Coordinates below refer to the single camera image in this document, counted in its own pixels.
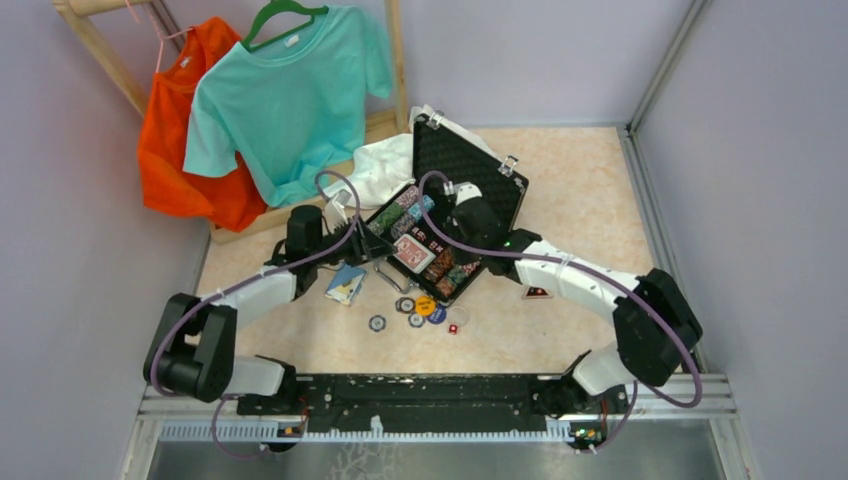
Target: case handle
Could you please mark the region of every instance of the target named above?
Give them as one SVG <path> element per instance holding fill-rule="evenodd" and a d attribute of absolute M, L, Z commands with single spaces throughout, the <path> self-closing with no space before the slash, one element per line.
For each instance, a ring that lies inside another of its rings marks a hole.
<path fill-rule="evenodd" d="M 390 276 L 386 275 L 386 273 L 385 273 L 385 272 L 380 271 L 380 264 L 382 264 L 382 263 L 383 263 L 383 260 L 382 260 L 382 259 L 381 259 L 381 260 L 375 260 L 375 261 L 374 261 L 374 271 L 375 271 L 375 272 L 377 272 L 377 275 L 378 275 L 380 278 L 382 278 L 383 280 L 385 280 L 385 281 L 386 281 L 386 283 L 388 283 L 389 285 L 391 285 L 391 286 L 392 286 L 392 288 L 394 288 L 394 289 L 395 289 L 395 290 L 397 290 L 398 292 L 400 292 L 400 293 L 404 293 L 404 294 L 405 294 L 405 293 L 409 293 L 409 291 L 410 291 L 410 290 L 412 290 L 412 288 L 413 288 L 413 287 L 417 287 L 417 286 L 418 286 L 418 284 L 416 284 L 415 282 L 413 282 L 412 280 L 410 280 L 409 278 L 407 278 L 407 279 L 406 279 L 406 287 L 401 287 L 400 285 L 398 285 L 398 283 L 397 283 L 397 282 L 395 282 L 395 281 L 394 281 L 394 279 L 393 279 L 392 277 L 390 277 Z"/>

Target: pink hanger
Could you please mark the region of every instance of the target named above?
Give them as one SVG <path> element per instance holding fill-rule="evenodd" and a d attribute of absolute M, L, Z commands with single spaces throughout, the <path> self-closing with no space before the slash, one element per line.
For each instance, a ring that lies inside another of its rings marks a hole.
<path fill-rule="evenodd" d="M 140 23 L 141 21 L 138 19 L 138 14 L 135 13 L 135 8 L 130 3 L 130 0 L 124 0 L 124 3 L 127 4 L 127 9 L 129 9 L 130 13 L 133 16 L 133 19 L 135 19 L 135 23 Z M 156 57 L 156 73 L 159 73 L 159 67 L 162 66 L 162 53 L 165 50 L 165 40 L 170 40 L 172 38 L 179 37 L 180 35 L 185 35 L 189 32 L 189 30 L 192 30 L 194 27 L 188 27 L 185 30 L 180 30 L 179 32 L 173 35 L 165 36 L 162 33 L 162 29 L 159 28 L 159 22 L 157 22 L 156 19 L 153 18 L 153 13 L 151 13 L 150 8 L 146 9 L 145 11 L 147 12 L 147 16 L 150 18 L 150 23 L 153 24 L 153 29 L 156 30 L 156 36 L 159 37 L 159 56 Z"/>
<path fill-rule="evenodd" d="M 193 30 L 194 27 L 188 27 L 185 30 L 180 30 L 179 32 L 177 32 L 173 35 L 167 35 L 166 36 L 164 33 L 162 33 L 162 29 L 159 28 L 159 22 L 157 22 L 156 19 L 153 18 L 153 13 L 151 13 L 152 8 L 153 7 L 148 8 L 146 10 L 146 12 L 147 12 L 147 16 L 150 18 L 150 23 L 153 24 L 153 29 L 156 30 L 156 36 L 159 37 L 159 56 L 156 57 L 156 73 L 159 73 L 159 67 L 162 65 L 162 52 L 165 49 L 165 40 L 170 40 L 174 37 L 179 37 L 180 35 L 185 35 L 190 30 Z"/>
<path fill-rule="evenodd" d="M 133 8 L 132 4 L 130 3 L 130 0 L 124 0 L 124 3 L 127 4 L 127 10 L 130 11 L 130 15 L 133 16 L 133 20 L 135 20 L 135 23 L 141 23 L 141 20 L 138 19 L 138 14 L 135 13 L 135 8 Z"/>

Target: gray wall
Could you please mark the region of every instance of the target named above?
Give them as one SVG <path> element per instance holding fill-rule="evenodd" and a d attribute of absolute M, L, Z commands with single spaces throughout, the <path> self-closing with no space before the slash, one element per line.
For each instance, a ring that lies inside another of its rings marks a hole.
<path fill-rule="evenodd" d="M 149 75 L 149 26 L 106 23 Z M 205 227 L 142 207 L 141 120 L 50 2 L 3 2 L 0 44 L 0 478 L 114 478 Z"/>
<path fill-rule="evenodd" d="M 181 25 L 217 15 L 245 35 L 265 3 L 169 6 Z M 382 0 L 338 3 L 356 3 L 384 17 Z M 472 126 L 628 121 L 688 4 L 403 0 L 410 104 L 430 103 Z M 263 29 L 275 31 L 274 25 Z"/>
<path fill-rule="evenodd" d="M 639 134 L 765 478 L 844 478 L 848 3 L 715 2 Z"/>

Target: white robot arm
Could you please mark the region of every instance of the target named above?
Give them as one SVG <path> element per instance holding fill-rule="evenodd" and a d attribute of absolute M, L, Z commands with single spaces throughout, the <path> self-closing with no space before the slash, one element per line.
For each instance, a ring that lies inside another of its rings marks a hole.
<path fill-rule="evenodd" d="M 510 231 L 474 184 L 447 183 L 444 188 L 456 202 L 447 225 L 451 237 L 481 252 L 455 249 L 458 261 L 479 260 L 494 275 L 580 303 L 615 327 L 615 342 L 581 356 L 566 372 L 585 391 L 584 398 L 634 379 L 662 386 L 680 365 L 682 356 L 671 337 L 634 298 L 659 312 L 687 350 L 700 340 L 701 326 L 668 273 L 653 269 L 638 276 L 594 265 L 533 232 Z"/>

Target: blue poker chip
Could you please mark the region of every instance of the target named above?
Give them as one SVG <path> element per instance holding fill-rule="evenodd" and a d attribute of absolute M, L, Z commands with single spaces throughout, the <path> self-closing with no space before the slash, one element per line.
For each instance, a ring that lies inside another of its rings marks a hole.
<path fill-rule="evenodd" d="M 368 328 L 375 332 L 382 332 L 386 328 L 386 317 L 374 315 L 371 320 L 368 320 Z"/>
<path fill-rule="evenodd" d="M 433 325 L 443 323 L 446 318 L 448 318 L 447 309 L 438 304 L 436 305 L 436 310 L 434 310 L 433 313 L 431 313 L 430 315 L 427 315 L 427 321 L 432 323 Z"/>

